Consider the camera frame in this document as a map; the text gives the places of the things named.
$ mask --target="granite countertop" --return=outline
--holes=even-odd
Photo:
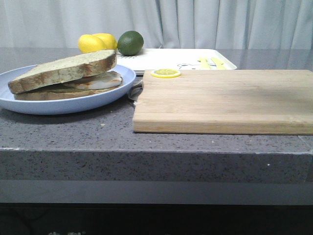
[[[218,51],[238,69],[313,71],[312,50]],[[65,48],[0,48],[0,72],[78,53]],[[35,116],[0,108],[0,192],[6,195],[0,202],[21,201],[12,199],[6,186],[22,181],[279,184],[312,189],[313,136],[134,133],[133,114],[125,96],[68,115]],[[307,199],[313,201],[313,191]]]

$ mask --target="yellow utensil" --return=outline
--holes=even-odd
[[[224,64],[223,60],[220,60],[216,57],[212,57],[211,60],[216,64],[216,68],[218,70],[225,70],[226,69],[225,66],[223,65]]]
[[[207,69],[207,70],[211,69],[210,65],[207,63],[207,58],[202,56],[202,57],[199,57],[198,61],[200,62],[201,69]]]

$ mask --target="cutting board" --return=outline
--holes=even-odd
[[[135,132],[313,134],[313,72],[186,70],[143,75]]]

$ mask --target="gray countertop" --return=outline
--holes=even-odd
[[[240,70],[313,71],[312,50],[218,51]],[[0,72],[79,53],[0,48]],[[313,136],[134,133],[133,114],[126,97],[69,115],[0,108],[0,202],[313,204]],[[57,194],[63,187],[78,196]],[[147,197],[153,187],[154,199]],[[164,187],[178,187],[181,194],[166,194]],[[298,194],[291,197],[294,187]],[[43,197],[48,191],[59,196]],[[252,191],[266,198],[251,196]],[[127,199],[121,196],[127,193]]]

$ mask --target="lime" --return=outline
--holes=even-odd
[[[151,72],[151,75],[154,77],[172,78],[172,77],[180,76],[181,73],[179,70],[175,70],[175,69],[159,69],[159,70],[153,70]]]
[[[123,33],[117,42],[117,49],[123,55],[136,55],[144,44],[143,37],[137,31]]]
[[[84,34],[78,39],[78,48],[83,53],[107,49],[105,43],[91,34]]]

